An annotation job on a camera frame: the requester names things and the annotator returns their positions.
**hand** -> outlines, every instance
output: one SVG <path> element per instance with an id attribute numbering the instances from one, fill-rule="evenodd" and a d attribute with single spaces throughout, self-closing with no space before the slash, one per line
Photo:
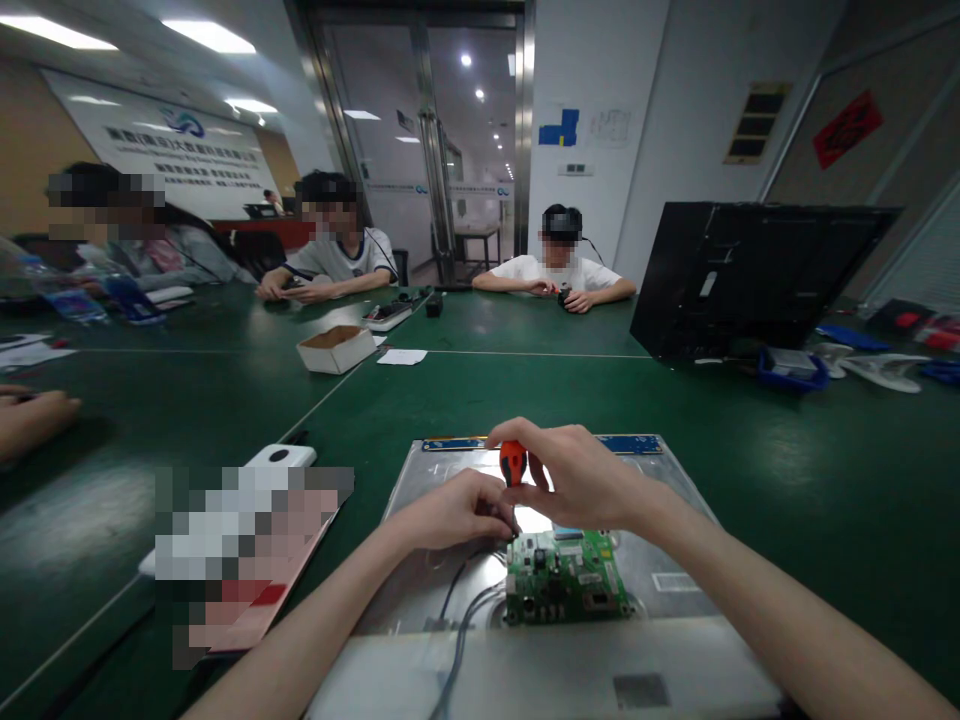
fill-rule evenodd
<path id="1" fill-rule="evenodd" d="M 326 302 L 337 297 L 337 287 L 334 283 L 324 283 L 322 285 L 304 285 L 292 290 L 283 290 L 280 296 L 285 300 L 296 300 L 304 305 Z"/>
<path id="2" fill-rule="evenodd" d="M 389 521 L 411 546 L 442 548 L 478 537 L 510 540 L 513 508 L 503 502 L 503 480 L 473 469 L 461 470 Z"/>
<path id="3" fill-rule="evenodd" d="M 529 280 L 524 290 L 537 297 L 546 297 L 557 291 L 557 284 L 553 280 L 537 278 L 536 280 Z"/>
<path id="4" fill-rule="evenodd" d="M 669 488 L 623 463 L 582 425 L 544 430 L 526 418 L 514 418 L 497 425 L 486 446 L 492 450 L 504 440 L 517 440 L 527 449 L 536 483 L 507 488 L 504 500 L 532 507 L 565 527 L 627 529 L 651 539 Z"/>
<path id="5" fill-rule="evenodd" d="M 257 286 L 257 297 L 261 300 L 283 300 L 283 285 L 289 279 L 290 272 L 283 268 L 264 273 L 263 280 Z"/>
<path id="6" fill-rule="evenodd" d="M 588 292 L 574 290 L 567 295 L 567 300 L 563 306 L 567 309 L 567 312 L 575 312 L 582 315 L 593 307 L 593 295 Z"/>
<path id="7" fill-rule="evenodd" d="M 20 386 L 5 386 L 27 390 Z M 60 390 L 37 395 L 16 404 L 16 398 L 0 398 L 0 462 L 20 457 L 73 423 L 80 401 Z"/>

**blue bottle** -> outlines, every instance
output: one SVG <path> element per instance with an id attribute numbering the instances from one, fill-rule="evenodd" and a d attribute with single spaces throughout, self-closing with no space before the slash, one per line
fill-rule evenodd
<path id="1" fill-rule="evenodd" d="M 96 278 L 132 325 L 156 325 L 167 319 L 140 289 L 137 281 L 103 250 L 95 245 L 81 245 L 77 253 L 87 261 L 85 269 L 88 274 Z"/>
<path id="2" fill-rule="evenodd" d="M 29 278 L 38 295 L 53 305 L 67 320 L 83 323 L 110 322 L 103 306 L 90 293 L 77 285 L 75 278 L 43 264 L 36 255 L 24 255 L 23 274 Z"/>

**blue circuit strip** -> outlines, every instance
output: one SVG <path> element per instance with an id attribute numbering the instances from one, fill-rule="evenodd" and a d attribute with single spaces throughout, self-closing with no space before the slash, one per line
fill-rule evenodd
<path id="1" fill-rule="evenodd" d="M 597 435 L 607 449 L 617 455 L 659 455 L 663 452 L 656 435 Z M 481 450 L 485 437 L 432 438 L 424 440 L 423 452 Z"/>

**red screwdriver handle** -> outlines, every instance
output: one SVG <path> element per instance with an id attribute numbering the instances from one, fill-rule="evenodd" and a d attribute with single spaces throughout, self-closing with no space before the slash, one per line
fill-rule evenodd
<path id="1" fill-rule="evenodd" d="M 527 471 L 527 449 L 516 440 L 505 441 L 500 446 L 500 470 L 507 487 L 518 486 Z"/>

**ceiling light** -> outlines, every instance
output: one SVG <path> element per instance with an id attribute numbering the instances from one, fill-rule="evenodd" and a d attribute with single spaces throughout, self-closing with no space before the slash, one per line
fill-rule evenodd
<path id="1" fill-rule="evenodd" d="M 256 55 L 257 49 L 225 27 L 205 20 L 161 20 L 171 30 L 219 53 Z"/>
<path id="2" fill-rule="evenodd" d="M 75 30 L 66 28 L 63 25 L 57 25 L 46 18 L 36 15 L 2 15 L 0 23 L 15 27 L 18 30 L 45 37 L 47 40 L 53 40 L 61 45 L 72 47 L 74 50 L 116 50 L 117 48 L 110 43 L 97 40 L 89 35 L 83 35 Z"/>
<path id="3" fill-rule="evenodd" d="M 120 107 L 120 103 L 111 102 L 110 100 L 103 100 L 101 98 L 91 97 L 90 95 L 71 95 L 70 99 L 73 102 L 85 102 L 90 105 L 116 105 Z"/>
<path id="4" fill-rule="evenodd" d="M 344 115 L 349 115 L 354 120 L 379 120 L 376 115 L 373 113 L 368 113 L 366 110 L 344 110 Z"/>
<path id="5" fill-rule="evenodd" d="M 277 112 L 275 107 L 249 98 L 227 98 L 224 102 L 232 108 L 240 108 L 250 112 Z"/>
<path id="6" fill-rule="evenodd" d="M 173 132 L 172 128 L 168 128 L 165 125 L 154 125 L 153 123 L 133 123 L 134 125 L 139 125 L 140 127 L 148 127 L 151 130 L 159 130 L 160 132 Z"/>

